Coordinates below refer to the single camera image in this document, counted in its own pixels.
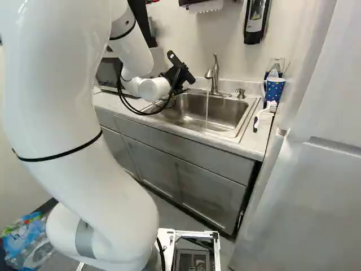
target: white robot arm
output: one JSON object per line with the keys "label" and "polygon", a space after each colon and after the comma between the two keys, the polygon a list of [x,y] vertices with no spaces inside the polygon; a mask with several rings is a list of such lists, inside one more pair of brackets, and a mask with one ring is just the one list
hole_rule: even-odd
{"label": "white robot arm", "polygon": [[154,102],[170,91],[164,77],[141,79],[154,65],[152,54],[127,1],[113,1],[109,46],[123,62],[121,83],[133,96]]}
{"label": "white robot arm", "polygon": [[47,222],[51,243],[100,269],[142,270],[154,252],[157,208],[110,154],[91,92],[109,34],[129,92],[155,100],[170,89],[165,78],[137,78],[153,60],[127,1],[0,5],[5,131],[18,158],[60,202]]}

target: countertop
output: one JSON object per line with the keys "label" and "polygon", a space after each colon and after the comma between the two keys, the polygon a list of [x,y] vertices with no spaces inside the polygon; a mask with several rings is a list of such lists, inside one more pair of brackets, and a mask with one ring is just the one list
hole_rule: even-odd
{"label": "countertop", "polygon": [[[193,88],[202,88],[202,84],[197,83]],[[262,97],[260,102],[257,104],[256,109],[253,112],[251,121],[248,123],[248,126],[240,140],[240,142],[233,142],[231,140],[226,140],[224,138],[218,138],[212,136],[208,133],[196,132],[189,130],[183,127],[175,126],[173,124],[165,123],[163,121],[147,117],[147,116],[138,116],[128,109],[121,103],[118,96],[104,93],[99,91],[99,89],[94,89],[93,95],[93,104],[96,108],[101,108],[111,112],[114,116],[123,117],[136,123],[141,123],[146,126],[150,126],[177,136],[181,136],[187,139],[191,139],[196,142],[203,143],[218,149],[231,152],[236,155],[244,156],[257,161],[263,161],[269,131],[271,128],[272,114],[265,113],[261,115],[258,132],[253,132],[253,119],[256,113],[263,109],[263,87],[261,83],[257,82],[238,82],[238,81],[225,81],[220,82],[220,86],[223,86],[222,91],[231,93],[232,90],[235,90],[235,86],[241,86],[246,90],[246,95],[254,95]],[[151,103],[143,99],[128,99],[130,104],[137,109],[143,109],[149,106]]]}

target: stainless steel sink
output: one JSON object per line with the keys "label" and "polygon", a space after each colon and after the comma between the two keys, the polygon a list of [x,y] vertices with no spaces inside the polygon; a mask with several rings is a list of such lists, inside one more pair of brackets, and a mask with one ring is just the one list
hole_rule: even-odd
{"label": "stainless steel sink", "polygon": [[[203,90],[190,89],[177,95],[175,103],[170,102],[170,108],[151,117],[198,132],[234,138],[241,131],[256,100],[255,97],[236,99],[209,95],[206,122],[207,94]],[[151,105],[143,112],[155,112],[162,103]]]}

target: black soap dispenser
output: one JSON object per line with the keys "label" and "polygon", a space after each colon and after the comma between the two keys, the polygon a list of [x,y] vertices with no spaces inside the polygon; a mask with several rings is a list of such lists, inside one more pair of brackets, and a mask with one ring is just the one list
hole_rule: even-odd
{"label": "black soap dispenser", "polygon": [[246,18],[244,22],[244,43],[258,44],[266,30],[271,0],[247,0]]}

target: polka dot cup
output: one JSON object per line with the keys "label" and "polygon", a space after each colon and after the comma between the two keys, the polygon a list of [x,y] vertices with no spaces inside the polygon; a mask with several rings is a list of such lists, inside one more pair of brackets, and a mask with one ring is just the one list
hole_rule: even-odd
{"label": "polka dot cup", "polygon": [[266,82],[266,100],[279,102],[285,82],[283,78],[269,77]]}

